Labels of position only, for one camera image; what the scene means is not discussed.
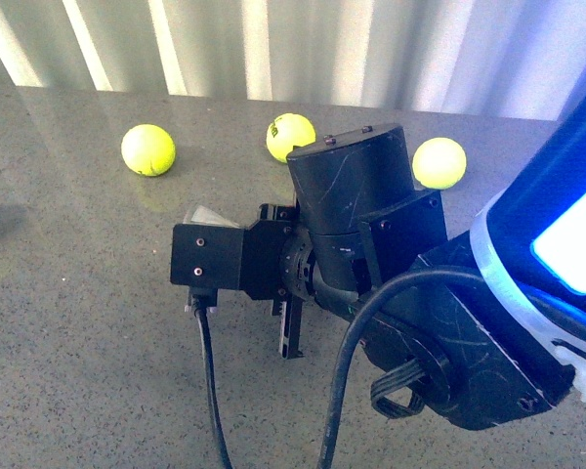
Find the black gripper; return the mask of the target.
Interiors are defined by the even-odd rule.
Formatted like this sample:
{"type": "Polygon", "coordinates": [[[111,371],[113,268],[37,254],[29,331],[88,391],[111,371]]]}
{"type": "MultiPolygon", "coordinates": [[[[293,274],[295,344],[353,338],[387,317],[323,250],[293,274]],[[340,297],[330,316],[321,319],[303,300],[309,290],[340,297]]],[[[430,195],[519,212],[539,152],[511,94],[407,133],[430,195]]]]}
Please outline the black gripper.
{"type": "Polygon", "coordinates": [[[315,256],[300,207],[262,204],[243,238],[242,289],[253,300],[272,302],[280,316],[279,353],[285,360],[299,349],[303,301],[314,295],[315,256]]]}

